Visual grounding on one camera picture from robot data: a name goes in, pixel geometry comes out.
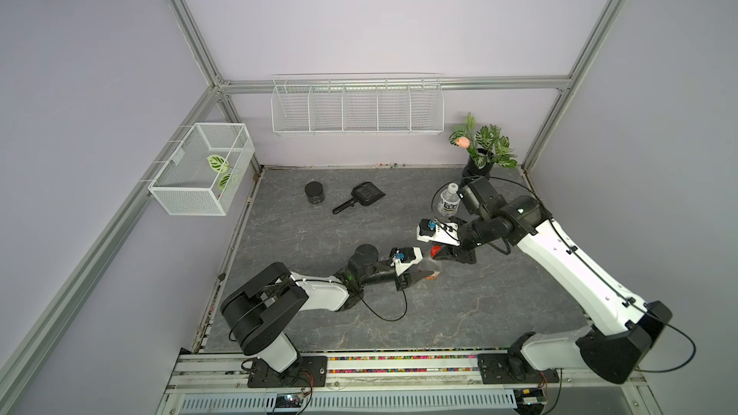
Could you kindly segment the clear bottle red label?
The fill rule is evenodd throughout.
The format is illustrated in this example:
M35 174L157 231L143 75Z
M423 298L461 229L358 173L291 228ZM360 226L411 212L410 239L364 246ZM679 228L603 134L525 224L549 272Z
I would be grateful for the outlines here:
M422 280L434 280L442 272L442 266L434 259L423 259L417 265L416 275Z

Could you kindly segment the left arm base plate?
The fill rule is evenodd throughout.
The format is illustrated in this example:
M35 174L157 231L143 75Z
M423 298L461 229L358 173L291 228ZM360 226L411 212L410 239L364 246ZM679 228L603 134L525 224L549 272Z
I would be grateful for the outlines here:
M328 359L324 355L299 357L286 370L277 372L263 359L256 359L249 372L249 388L319 388L326 385Z

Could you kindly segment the red bottle cap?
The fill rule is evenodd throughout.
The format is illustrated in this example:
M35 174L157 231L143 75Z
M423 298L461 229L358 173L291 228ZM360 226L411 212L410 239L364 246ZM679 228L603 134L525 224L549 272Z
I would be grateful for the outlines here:
M442 247L440 245L436 245L432 247L432 250L430 251L430 257L434 259L442 250Z

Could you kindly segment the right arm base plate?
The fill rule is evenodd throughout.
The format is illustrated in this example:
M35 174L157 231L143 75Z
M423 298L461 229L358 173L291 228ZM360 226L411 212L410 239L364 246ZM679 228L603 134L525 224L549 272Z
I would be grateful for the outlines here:
M553 369L539 371L526 361L508 353L486 353L477 356L483 384L530 384L542 386L559 383L559 372Z

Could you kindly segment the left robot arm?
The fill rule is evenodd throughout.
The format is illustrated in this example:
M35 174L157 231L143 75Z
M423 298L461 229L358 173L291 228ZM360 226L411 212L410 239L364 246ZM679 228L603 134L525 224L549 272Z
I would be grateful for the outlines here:
M364 303L365 288L393 284L405 292L440 273L440 267L419 247L394 248L386 259L378 249L362 244L336 274L315 277L274 262L231 293L220 306L229 327L228 338L250 359L282 374L300 360L286 335L290 322L302 311L346 311Z

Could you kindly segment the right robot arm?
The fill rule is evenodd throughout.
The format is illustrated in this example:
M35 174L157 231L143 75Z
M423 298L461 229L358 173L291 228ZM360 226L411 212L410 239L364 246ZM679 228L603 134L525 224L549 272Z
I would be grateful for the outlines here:
M661 301L646 302L567 236L532 192L507 201L480 177L461 188L444 186L440 209L464 205L474 220L453 218L419 226L419 237L440 246L436 257L473 264L476 251L501 240L542 266L582 307L588 324L570 332L520 336L507 350L505 370L513 380L546 370L588 369L622 384L653 349L673 318Z

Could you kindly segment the clear bottle white label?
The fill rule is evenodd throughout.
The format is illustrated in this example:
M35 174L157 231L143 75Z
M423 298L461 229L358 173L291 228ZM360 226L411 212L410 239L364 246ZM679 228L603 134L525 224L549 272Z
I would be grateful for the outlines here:
M439 201L437 203L437 211L444 218L451 218L457 214L459 210L460 197L459 192L449 192L449 184L440 193Z

